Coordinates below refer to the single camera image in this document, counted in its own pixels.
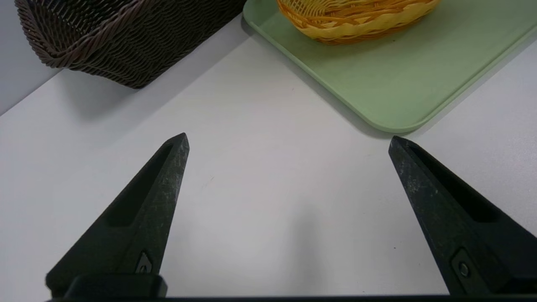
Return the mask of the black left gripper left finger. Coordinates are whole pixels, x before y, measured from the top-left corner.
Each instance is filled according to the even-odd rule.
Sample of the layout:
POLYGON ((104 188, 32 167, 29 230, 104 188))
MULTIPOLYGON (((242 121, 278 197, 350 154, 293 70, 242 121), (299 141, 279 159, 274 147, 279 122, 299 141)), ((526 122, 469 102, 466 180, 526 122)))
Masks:
POLYGON ((189 155, 185 133, 161 145, 46 275, 52 297, 165 297, 159 271, 189 155))

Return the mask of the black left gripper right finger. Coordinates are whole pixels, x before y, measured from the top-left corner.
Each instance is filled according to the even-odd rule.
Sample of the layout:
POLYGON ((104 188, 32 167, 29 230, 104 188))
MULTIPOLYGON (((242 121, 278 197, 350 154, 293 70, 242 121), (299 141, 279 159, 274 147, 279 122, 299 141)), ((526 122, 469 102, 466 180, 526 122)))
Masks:
POLYGON ((451 295, 536 296, 533 234, 414 142, 388 153, 451 295))

